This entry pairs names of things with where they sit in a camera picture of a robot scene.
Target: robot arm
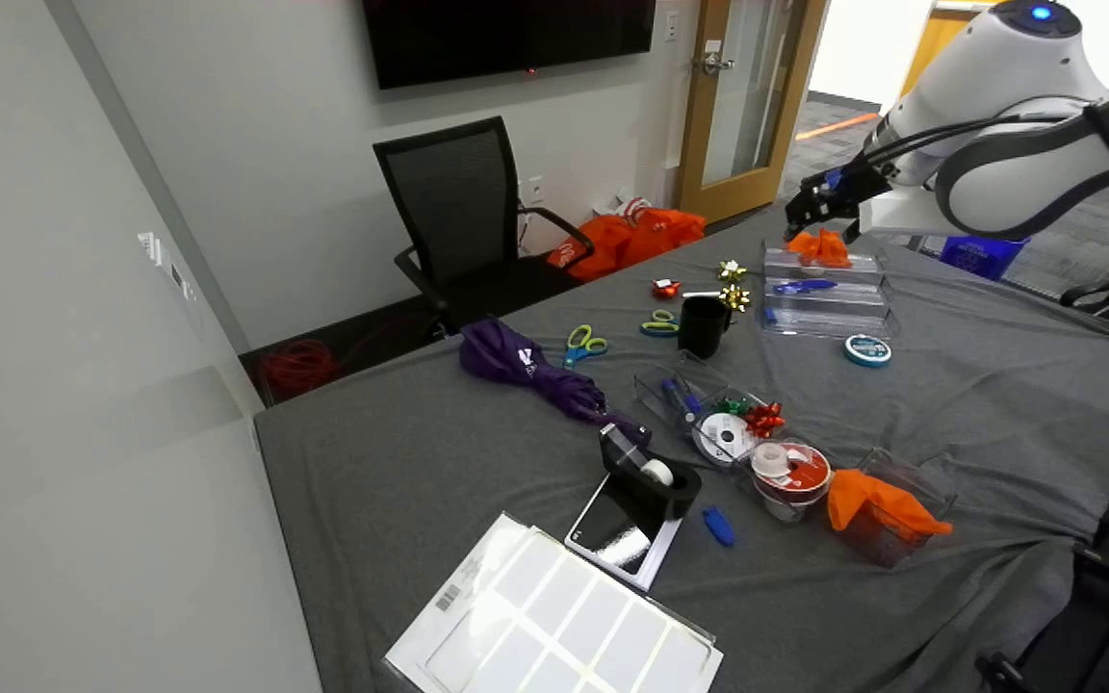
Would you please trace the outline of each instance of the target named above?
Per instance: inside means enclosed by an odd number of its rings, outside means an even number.
[[[878,123],[855,160],[786,205],[792,228],[1036,236],[1109,184],[1109,94],[1056,0],[983,13]]]

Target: gray table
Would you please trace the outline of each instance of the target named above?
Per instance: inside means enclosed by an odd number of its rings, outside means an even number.
[[[634,331],[650,281],[718,285],[725,258],[754,261],[773,231],[763,216],[505,323],[558,361],[564,335],[588,320],[614,350],[579,371],[642,416],[634,375],[679,361],[673,344]],[[955,536],[882,571],[820,516],[783,529],[706,472],[697,508],[725,508],[741,545],[684,522],[656,599],[720,638],[718,689],[979,689],[976,656],[1031,644],[1072,592],[1072,545],[1109,504],[1109,327],[897,245],[873,253],[893,366],[860,371],[840,344],[746,314],[706,371],[779,395],[828,453],[882,447],[920,471],[955,497]],[[257,416],[326,693],[399,689],[388,644],[494,516],[564,536],[601,480],[592,426],[463,375],[454,350],[443,339]]]

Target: flat screen tv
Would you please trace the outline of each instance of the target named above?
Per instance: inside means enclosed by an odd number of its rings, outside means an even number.
[[[363,0],[381,87],[646,53],[656,0]]]

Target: wall outlet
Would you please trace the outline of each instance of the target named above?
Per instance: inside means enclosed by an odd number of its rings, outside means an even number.
[[[140,231],[136,239],[144,245],[146,261],[171,276],[176,295],[194,302],[194,281],[176,269],[176,261],[171,258],[163,236],[157,231]]]
[[[592,216],[624,216],[628,200],[630,195],[624,195],[624,192],[614,192],[608,200],[592,200]]]
[[[529,205],[543,205],[548,200],[548,176],[543,172],[531,172],[531,176],[525,176],[525,200]]]

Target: small toy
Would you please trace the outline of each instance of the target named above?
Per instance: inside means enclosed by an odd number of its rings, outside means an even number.
[[[720,261],[718,276],[727,285],[741,285],[746,276],[746,266],[727,258],[727,261]]]
[[[679,302],[683,285],[673,285],[671,276],[660,276],[650,291],[656,291],[656,302]]]
[[[673,335],[679,335],[673,311],[656,309],[656,311],[639,323],[639,335],[673,339]]]
[[[605,350],[608,350],[608,344],[592,331],[592,323],[579,323],[567,331],[564,366],[601,357]]]
[[[766,399],[766,403],[752,408],[745,420],[746,420],[746,431],[754,438],[769,438],[769,434],[779,434],[786,426],[786,413],[783,413],[779,399]]]
[[[752,290],[727,285],[727,290],[720,290],[720,303],[730,309],[730,311],[746,311],[752,309]]]

